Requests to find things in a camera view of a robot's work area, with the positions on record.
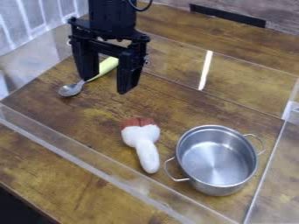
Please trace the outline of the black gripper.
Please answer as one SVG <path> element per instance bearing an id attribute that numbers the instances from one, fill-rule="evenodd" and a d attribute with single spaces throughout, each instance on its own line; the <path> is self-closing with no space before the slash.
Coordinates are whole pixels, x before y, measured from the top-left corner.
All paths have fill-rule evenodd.
<path id="1" fill-rule="evenodd" d="M 92 19 L 72 17 L 68 20 L 72 34 L 69 43 L 79 71 L 79 77 L 87 81 L 99 74 L 99 53 L 119 59 L 116 69 L 116 91 L 123 95 L 137 85 L 143 71 L 149 36 L 124 23 L 96 23 Z M 113 45 L 108 40 L 128 40 L 128 47 Z"/>

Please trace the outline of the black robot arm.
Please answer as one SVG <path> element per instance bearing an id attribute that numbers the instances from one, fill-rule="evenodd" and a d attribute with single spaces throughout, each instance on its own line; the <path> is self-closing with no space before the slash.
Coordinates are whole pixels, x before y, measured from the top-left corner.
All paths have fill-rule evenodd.
<path id="1" fill-rule="evenodd" d="M 148 61 L 151 38 L 136 29 L 136 0 L 88 0 L 88 19 L 71 17 L 69 45 L 79 77 L 88 81 L 99 74 L 99 55 L 117 58 L 116 91 L 132 90 Z"/>

